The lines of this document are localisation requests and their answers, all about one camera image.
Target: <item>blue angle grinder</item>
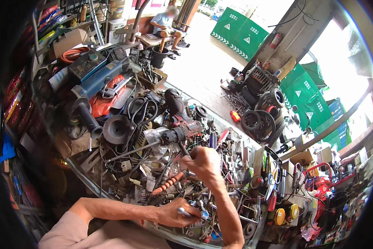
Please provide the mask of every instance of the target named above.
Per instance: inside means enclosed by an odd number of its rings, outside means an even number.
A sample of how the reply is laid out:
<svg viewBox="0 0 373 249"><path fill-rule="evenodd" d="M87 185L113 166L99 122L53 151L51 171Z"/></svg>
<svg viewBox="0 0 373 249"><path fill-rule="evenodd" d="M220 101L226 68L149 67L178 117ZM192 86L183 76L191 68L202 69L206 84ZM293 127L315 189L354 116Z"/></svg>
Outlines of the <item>blue angle grinder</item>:
<svg viewBox="0 0 373 249"><path fill-rule="evenodd" d="M123 64L114 60L88 77L80 85L76 85L71 89L71 92L77 97L72 105L72 114L80 116L81 121L93 139L100 137L104 128L98 124L90 112L90 99L122 72Z"/></svg>

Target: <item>slipper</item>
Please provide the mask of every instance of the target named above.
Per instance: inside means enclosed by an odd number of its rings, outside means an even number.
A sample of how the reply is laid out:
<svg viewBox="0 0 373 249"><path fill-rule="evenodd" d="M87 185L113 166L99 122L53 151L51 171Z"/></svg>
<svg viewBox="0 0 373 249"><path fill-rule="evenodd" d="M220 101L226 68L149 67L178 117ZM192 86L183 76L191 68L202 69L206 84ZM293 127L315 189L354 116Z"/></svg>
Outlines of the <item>slipper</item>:
<svg viewBox="0 0 373 249"><path fill-rule="evenodd" d="M173 60L176 60L176 59L177 59L177 57L175 57L174 54L168 54L167 56L168 56L170 59L173 59Z"/></svg>

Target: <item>cordless drill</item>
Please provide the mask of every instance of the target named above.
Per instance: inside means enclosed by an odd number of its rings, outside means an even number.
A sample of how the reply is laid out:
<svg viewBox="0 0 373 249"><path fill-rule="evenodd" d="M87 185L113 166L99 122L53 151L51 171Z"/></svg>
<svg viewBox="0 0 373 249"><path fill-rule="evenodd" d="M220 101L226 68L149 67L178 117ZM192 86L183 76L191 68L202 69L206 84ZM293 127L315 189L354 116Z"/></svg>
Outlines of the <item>cordless drill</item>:
<svg viewBox="0 0 373 249"><path fill-rule="evenodd" d="M164 98L170 109L173 122L171 125L172 129L164 132L161 137L163 144L180 143L202 132L199 121L193 120L186 114L182 97L175 89L168 89L164 93ZM184 154L188 154L183 145L180 145L180 147Z"/></svg>

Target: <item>human hand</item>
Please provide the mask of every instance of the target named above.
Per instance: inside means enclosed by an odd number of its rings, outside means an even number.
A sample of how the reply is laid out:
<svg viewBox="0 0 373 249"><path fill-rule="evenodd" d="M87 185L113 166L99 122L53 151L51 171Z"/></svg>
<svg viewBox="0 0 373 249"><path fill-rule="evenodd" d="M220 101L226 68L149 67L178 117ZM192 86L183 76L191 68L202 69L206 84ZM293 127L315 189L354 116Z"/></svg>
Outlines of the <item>human hand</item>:
<svg viewBox="0 0 373 249"><path fill-rule="evenodd" d="M194 217L185 217L178 213L178 208L183 207L186 212ZM200 222L199 209L192 207L184 198L177 198L172 202L158 208L157 219L159 224L169 227L186 227L190 224Z"/></svg>
<svg viewBox="0 0 373 249"><path fill-rule="evenodd" d="M215 149L196 146L190 155L190 157L181 158L181 165L193 171L209 188L215 187L217 184L224 185L220 168L221 158Z"/></svg>

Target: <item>tree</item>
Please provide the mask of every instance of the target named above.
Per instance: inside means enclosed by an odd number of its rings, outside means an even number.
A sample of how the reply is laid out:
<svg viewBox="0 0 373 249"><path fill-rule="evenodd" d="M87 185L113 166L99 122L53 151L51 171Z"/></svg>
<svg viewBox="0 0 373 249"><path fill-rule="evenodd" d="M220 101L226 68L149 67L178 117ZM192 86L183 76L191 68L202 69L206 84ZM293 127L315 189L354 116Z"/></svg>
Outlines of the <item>tree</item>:
<svg viewBox="0 0 373 249"><path fill-rule="evenodd" d="M208 4L210 7L214 7L216 3L218 3L218 0L201 0L200 3L201 4L204 4L204 2L206 2L206 4Z"/></svg>

